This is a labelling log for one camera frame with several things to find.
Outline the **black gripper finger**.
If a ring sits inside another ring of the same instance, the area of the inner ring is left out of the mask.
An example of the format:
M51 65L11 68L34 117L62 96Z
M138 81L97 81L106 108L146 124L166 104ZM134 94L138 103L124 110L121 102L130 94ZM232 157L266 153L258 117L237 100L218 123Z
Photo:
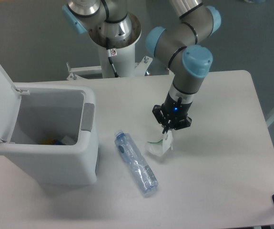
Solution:
M154 117L156 118L157 122L164 125L166 124L166 116L164 112L164 106L163 105L155 105L152 109L152 113Z
M168 120L165 124L163 124L163 131L162 133L165 134L169 130L180 130L184 128L188 128L191 126L192 119L190 117L186 117L185 119L178 120Z

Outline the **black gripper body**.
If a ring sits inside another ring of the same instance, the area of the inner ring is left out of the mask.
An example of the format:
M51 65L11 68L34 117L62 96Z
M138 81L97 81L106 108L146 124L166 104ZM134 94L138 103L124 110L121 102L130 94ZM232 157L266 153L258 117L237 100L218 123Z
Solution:
M168 121L173 119L182 120L188 117L188 111L192 103L183 104L182 97L179 97L176 101L171 98L170 94L167 94L167 97L162 105L164 106L165 116Z

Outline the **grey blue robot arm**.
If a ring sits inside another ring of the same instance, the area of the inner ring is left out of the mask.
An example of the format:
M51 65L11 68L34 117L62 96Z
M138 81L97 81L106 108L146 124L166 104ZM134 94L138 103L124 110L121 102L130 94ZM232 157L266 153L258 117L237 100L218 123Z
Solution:
M171 6L180 23L172 30L152 29L145 41L148 52L174 73L164 103L152 110L164 133L191 125L188 110L213 62L200 42L221 25L219 11L200 0L173 0ZM77 33L88 33L98 46L103 78L136 75L135 44L142 30L127 1L70 0L62 12Z

